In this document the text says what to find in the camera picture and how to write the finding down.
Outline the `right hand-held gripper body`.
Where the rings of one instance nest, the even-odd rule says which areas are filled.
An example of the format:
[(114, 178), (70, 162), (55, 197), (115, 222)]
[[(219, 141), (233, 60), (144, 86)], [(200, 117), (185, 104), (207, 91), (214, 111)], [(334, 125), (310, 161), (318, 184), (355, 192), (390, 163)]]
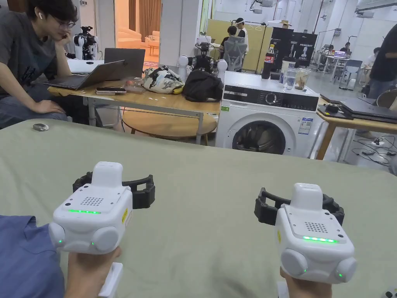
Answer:
[(322, 204), (320, 186), (294, 184), (291, 203), (282, 204), (276, 218), (280, 267), (296, 279), (347, 283), (357, 268), (355, 248)]

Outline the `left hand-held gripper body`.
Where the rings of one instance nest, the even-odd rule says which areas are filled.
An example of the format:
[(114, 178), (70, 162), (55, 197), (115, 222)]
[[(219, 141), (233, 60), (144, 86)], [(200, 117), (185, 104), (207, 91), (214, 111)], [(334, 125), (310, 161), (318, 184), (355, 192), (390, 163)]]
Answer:
[[(120, 245), (133, 203), (130, 187), (122, 185), (122, 172), (120, 163), (97, 163), (92, 182), (54, 211), (48, 228), (57, 249), (68, 254), (103, 255)], [(98, 296), (116, 295), (123, 274), (123, 265), (116, 260)]]

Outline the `person's right hand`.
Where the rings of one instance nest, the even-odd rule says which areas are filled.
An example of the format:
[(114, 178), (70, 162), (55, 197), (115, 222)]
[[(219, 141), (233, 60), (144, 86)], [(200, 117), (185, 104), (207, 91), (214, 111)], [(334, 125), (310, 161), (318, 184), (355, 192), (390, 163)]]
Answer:
[(290, 298), (331, 298), (332, 285), (323, 282), (313, 282), (296, 279), (288, 275), (280, 267), (280, 276), (286, 281)]

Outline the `person's left hand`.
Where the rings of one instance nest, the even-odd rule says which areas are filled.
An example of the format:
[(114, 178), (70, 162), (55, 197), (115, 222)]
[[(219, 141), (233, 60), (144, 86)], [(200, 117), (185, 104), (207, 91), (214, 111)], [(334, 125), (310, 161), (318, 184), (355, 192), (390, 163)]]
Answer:
[(112, 263), (121, 255), (118, 246), (103, 255), (68, 254), (65, 298), (96, 298), (110, 272)]

